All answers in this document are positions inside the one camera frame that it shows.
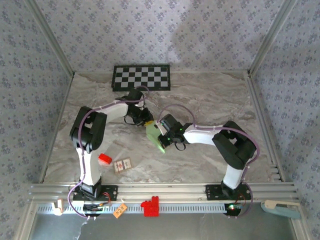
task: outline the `green sponge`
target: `green sponge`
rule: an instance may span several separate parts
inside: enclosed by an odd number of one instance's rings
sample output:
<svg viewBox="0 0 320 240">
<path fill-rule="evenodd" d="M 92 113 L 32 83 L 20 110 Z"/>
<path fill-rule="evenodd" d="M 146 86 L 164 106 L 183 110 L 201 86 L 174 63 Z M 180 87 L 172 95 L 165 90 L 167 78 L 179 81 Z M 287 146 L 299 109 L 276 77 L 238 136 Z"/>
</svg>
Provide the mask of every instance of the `green sponge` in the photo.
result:
<svg viewBox="0 0 320 240">
<path fill-rule="evenodd" d="M 161 135 L 161 131 L 159 130 L 159 128 L 155 127 L 155 122 L 154 121 L 151 124 L 148 124 L 146 126 L 146 136 L 164 154 L 166 151 L 161 146 L 161 143 L 158 141 L 158 136 L 159 135 Z"/>
</svg>

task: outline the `light blue clamp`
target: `light blue clamp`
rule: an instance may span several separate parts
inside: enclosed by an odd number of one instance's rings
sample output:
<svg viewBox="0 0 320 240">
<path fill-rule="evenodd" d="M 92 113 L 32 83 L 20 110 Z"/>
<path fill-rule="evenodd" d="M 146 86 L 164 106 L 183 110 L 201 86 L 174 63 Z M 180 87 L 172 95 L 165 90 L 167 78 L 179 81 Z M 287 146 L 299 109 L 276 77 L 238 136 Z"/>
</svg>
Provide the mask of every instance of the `light blue clamp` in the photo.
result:
<svg viewBox="0 0 320 240">
<path fill-rule="evenodd" d="M 292 218 L 292 219 L 301 219 L 301 214 L 297 210 L 290 209 L 283 206 L 276 206 L 277 204 L 289 205 L 289 206 L 300 206 L 300 203 L 298 202 L 266 200 L 265 202 L 261 202 L 261 208 L 266 213 L 279 215 L 279 216 Z"/>
</svg>

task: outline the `patterned wallpaper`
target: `patterned wallpaper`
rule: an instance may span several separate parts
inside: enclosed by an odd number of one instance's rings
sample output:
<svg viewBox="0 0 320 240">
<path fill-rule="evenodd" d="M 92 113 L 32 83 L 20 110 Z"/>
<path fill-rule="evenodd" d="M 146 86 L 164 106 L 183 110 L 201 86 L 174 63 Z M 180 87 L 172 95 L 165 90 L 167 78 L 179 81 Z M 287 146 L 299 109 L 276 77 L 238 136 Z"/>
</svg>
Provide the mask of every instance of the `patterned wallpaper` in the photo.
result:
<svg viewBox="0 0 320 240">
<path fill-rule="evenodd" d="M 0 239 L 12 239 L 70 82 L 22 0 L 0 1 Z"/>
<path fill-rule="evenodd" d="M 283 0 L 37 0 L 73 70 L 249 69 Z"/>
<path fill-rule="evenodd" d="M 293 180 L 320 240 L 320 2 L 298 0 L 255 80 L 286 179 Z"/>
</svg>

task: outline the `red block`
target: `red block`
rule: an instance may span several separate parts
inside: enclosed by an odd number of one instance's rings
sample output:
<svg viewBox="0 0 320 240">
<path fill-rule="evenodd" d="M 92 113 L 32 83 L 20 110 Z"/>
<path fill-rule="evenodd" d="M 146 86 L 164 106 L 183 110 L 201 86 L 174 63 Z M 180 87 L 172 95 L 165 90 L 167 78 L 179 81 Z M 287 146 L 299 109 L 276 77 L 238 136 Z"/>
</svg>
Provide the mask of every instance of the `red block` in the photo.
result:
<svg viewBox="0 0 320 240">
<path fill-rule="evenodd" d="M 103 153 L 99 155 L 99 160 L 104 164 L 110 164 L 112 162 L 112 158 Z"/>
<path fill-rule="evenodd" d="M 141 203 L 145 217 L 159 217 L 159 197 L 153 196 L 151 201 Z"/>
</svg>

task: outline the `gray marble tabletop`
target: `gray marble tabletop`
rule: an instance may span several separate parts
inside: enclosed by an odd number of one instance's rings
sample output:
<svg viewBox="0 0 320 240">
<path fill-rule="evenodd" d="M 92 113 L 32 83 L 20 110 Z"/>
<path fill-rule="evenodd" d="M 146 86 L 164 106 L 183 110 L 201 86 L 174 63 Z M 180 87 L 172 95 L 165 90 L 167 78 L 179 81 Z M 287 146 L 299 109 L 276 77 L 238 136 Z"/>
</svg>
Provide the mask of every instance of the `gray marble tabletop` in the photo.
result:
<svg viewBox="0 0 320 240">
<path fill-rule="evenodd" d="M 69 132 L 80 107 L 97 107 L 112 102 L 126 92 L 112 92 L 112 74 L 74 76 L 67 103 L 59 125 L 49 160 L 45 182 L 75 182 L 80 177 L 79 158 L 69 138 Z M 146 106 L 156 118 L 161 109 L 170 104 L 182 104 L 193 111 L 199 125 L 214 126 L 235 121 L 259 143 L 261 154 L 251 165 L 246 180 L 270 180 L 269 161 L 245 81 L 224 73 L 172 73 L 171 91 L 151 92 Z M 190 114 L 172 107 L 171 113 L 182 124 L 191 122 Z M 92 157 L 105 153 L 120 160 L 130 157 L 133 168 L 115 174 L 114 167 L 101 166 L 105 183 L 156 182 L 200 183 L 220 182 L 227 164 L 219 151 L 210 145 L 190 144 L 184 151 L 174 145 L 161 153 L 147 138 L 146 129 L 127 125 L 123 118 L 107 124 L 101 147 Z"/>
</svg>

